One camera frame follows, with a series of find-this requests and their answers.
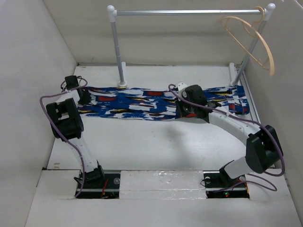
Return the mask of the blue white red patterned trousers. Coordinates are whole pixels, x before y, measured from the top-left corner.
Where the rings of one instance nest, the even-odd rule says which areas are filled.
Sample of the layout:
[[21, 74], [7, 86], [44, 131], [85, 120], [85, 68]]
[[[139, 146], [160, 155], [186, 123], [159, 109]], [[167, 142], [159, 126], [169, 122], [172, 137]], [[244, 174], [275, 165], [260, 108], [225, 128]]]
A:
[[[168, 121], [180, 118], [175, 96], [168, 90], [125, 87], [88, 87], [91, 101], [79, 105], [86, 117]], [[243, 86], [214, 87], [204, 90], [207, 101], [216, 101], [237, 115], [250, 113]]]

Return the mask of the beige plastic clothes hanger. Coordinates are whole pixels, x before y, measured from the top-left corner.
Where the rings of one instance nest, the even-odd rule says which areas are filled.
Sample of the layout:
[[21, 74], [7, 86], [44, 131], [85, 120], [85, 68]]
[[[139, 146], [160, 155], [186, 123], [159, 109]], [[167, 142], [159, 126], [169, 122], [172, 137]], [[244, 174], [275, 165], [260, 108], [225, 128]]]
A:
[[[244, 70], [246, 69], [246, 66], [248, 64], [249, 60], [253, 60], [255, 63], [257, 63], [263, 70], [268, 71], [270, 76], [273, 76], [275, 74], [275, 62], [273, 58], [273, 54], [271, 52], [271, 49], [269, 48], [266, 40], [262, 36], [262, 31], [265, 28], [266, 23], [269, 21], [272, 13], [276, 9], [276, 5], [274, 3], [268, 4], [265, 8], [262, 8], [260, 6], [257, 6], [255, 10], [257, 10], [261, 14], [261, 18], [258, 21], [254, 21], [252, 23], [249, 23], [248, 21], [236, 17], [236, 16], [226, 16], [219, 20], [225, 31], [233, 38], [233, 40], [245, 51], [246, 55], [242, 61], [241, 67], [238, 71], [237, 76], [241, 76]], [[241, 23], [243, 29], [245, 32], [252, 37], [252, 42], [250, 44], [249, 48], [246, 48], [239, 39], [231, 32], [229, 28], [229, 22], [230, 20], [235, 20]], [[253, 55], [254, 49], [257, 46], [257, 44], [260, 43], [261, 46], [265, 49], [267, 59], [265, 61], [262, 61], [261, 59], [255, 57]]]

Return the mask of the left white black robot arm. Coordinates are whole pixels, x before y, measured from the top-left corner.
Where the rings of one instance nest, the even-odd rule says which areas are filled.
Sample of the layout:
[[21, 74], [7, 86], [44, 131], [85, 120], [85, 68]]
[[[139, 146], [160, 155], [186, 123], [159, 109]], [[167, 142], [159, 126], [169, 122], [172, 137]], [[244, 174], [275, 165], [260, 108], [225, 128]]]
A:
[[78, 106], [88, 104], [91, 97], [88, 90], [80, 85], [80, 80], [80, 76], [65, 77], [62, 94], [57, 101], [47, 104], [45, 111], [54, 136], [71, 146], [82, 168], [80, 176], [75, 180], [84, 186], [98, 188], [105, 185], [106, 176], [82, 137], [84, 124]]

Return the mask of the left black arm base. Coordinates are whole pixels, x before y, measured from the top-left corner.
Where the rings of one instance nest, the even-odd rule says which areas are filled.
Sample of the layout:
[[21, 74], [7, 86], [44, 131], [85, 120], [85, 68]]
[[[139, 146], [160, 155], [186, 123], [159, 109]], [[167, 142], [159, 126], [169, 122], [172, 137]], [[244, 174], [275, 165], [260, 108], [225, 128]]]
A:
[[74, 177], [77, 182], [75, 192], [77, 199], [118, 199], [121, 172], [106, 171], [103, 183], [85, 182], [81, 190], [81, 178]]

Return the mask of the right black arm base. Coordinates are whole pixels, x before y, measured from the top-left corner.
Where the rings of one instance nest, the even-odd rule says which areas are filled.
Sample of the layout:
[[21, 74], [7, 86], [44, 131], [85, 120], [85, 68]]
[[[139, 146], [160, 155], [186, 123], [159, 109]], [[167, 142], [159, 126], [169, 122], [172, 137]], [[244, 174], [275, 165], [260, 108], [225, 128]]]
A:
[[242, 181], [246, 181], [244, 175], [235, 179], [228, 179], [226, 182], [220, 176], [219, 171], [203, 172], [203, 179], [201, 179], [200, 184], [205, 188], [207, 199], [250, 198], [246, 183], [242, 183]]

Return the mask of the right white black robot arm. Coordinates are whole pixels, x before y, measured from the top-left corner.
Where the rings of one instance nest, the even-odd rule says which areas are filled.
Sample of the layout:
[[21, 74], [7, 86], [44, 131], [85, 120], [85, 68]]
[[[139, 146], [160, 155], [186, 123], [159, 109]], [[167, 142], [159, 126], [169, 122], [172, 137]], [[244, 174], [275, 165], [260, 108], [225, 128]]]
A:
[[277, 161], [281, 161], [282, 165], [278, 176], [284, 174], [283, 152], [273, 127], [237, 117], [220, 103], [207, 101], [199, 85], [170, 84], [169, 91], [175, 96], [177, 113], [181, 117], [194, 114], [236, 137], [246, 147], [245, 156], [222, 166], [211, 182], [217, 182], [223, 188], [231, 188], [241, 176], [251, 173], [267, 174], [267, 170]]

